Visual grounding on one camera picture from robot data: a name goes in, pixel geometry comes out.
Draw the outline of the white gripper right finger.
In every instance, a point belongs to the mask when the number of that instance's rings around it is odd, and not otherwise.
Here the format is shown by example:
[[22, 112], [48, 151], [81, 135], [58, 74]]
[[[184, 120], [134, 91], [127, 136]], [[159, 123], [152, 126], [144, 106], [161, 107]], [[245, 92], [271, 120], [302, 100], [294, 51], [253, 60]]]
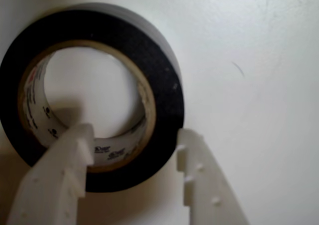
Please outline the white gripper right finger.
[[183, 204], [189, 207], [191, 225], [248, 224], [203, 136], [178, 131], [176, 168], [183, 173]]

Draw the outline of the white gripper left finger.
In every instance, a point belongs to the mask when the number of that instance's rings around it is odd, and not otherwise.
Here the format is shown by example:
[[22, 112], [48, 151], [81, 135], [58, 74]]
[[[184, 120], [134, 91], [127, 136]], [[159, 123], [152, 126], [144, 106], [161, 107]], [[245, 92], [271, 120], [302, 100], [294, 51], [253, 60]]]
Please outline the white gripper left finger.
[[21, 180], [7, 224], [76, 224], [78, 200], [86, 193], [87, 168], [93, 164], [93, 126], [68, 129]]

